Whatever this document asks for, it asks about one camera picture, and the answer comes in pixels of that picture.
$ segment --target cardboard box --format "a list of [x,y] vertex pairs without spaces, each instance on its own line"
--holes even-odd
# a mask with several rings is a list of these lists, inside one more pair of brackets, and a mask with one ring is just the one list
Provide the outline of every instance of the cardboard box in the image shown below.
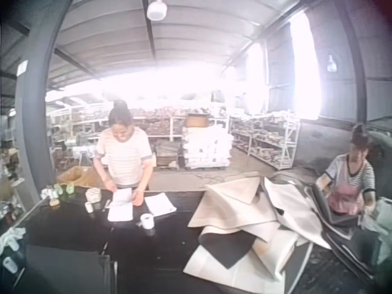
[[208,127],[209,122],[206,115],[188,115],[185,120],[186,127]]

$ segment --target white t-shirt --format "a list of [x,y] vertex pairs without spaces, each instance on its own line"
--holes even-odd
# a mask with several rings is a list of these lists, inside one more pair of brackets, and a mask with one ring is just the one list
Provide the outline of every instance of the white t-shirt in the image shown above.
[[96,151],[107,158],[109,173],[120,186],[138,184],[143,173],[142,161],[152,157],[147,134],[138,127],[124,143],[116,140],[111,129],[104,130],[99,136]]

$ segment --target woman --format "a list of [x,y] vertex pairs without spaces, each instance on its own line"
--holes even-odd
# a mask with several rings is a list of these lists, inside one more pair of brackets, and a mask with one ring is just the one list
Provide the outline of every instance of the woman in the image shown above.
[[[109,126],[99,137],[94,166],[108,190],[134,188],[132,202],[140,206],[153,173],[148,137],[132,125],[132,115],[123,100],[115,101],[109,114]],[[101,162],[104,156],[108,160],[109,175]]]
[[374,172],[366,156],[372,140],[365,126],[353,128],[350,152],[337,156],[316,184],[326,189],[331,184],[328,204],[335,214],[357,215],[362,210],[372,214],[375,201]]

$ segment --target document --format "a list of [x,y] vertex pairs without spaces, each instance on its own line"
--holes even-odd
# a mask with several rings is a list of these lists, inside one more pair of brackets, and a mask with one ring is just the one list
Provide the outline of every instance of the document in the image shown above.
[[119,189],[113,193],[113,201],[109,206],[110,222],[128,222],[134,218],[132,204],[132,188]]
[[153,216],[163,216],[164,214],[174,213],[177,210],[165,193],[146,197],[145,201]]

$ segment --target hand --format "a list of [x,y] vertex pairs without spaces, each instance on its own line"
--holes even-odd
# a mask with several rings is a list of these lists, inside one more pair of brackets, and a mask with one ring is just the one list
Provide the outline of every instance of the hand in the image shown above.
[[140,206],[141,204],[143,204],[144,199],[145,192],[141,189],[136,189],[132,197],[132,204],[135,206]]
[[117,186],[116,183],[112,179],[107,179],[104,181],[106,189],[108,189],[110,192],[114,193],[117,191]]

